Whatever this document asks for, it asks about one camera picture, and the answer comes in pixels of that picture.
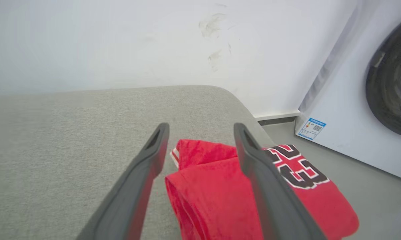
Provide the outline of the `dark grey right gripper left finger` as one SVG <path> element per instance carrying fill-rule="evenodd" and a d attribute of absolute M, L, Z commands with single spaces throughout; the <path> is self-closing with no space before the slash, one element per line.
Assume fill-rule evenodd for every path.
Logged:
<path fill-rule="evenodd" d="M 138 240 L 149 196 L 167 153 L 170 125 L 160 123 L 77 236 L 78 240 Z"/>

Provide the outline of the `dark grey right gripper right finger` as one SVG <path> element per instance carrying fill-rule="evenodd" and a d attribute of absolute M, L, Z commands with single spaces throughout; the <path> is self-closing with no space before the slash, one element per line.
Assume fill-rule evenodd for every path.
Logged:
<path fill-rule="evenodd" d="M 235 123 L 233 130 L 239 165 L 252 186 L 263 238 L 325 240 L 326 235 L 248 128 Z"/>

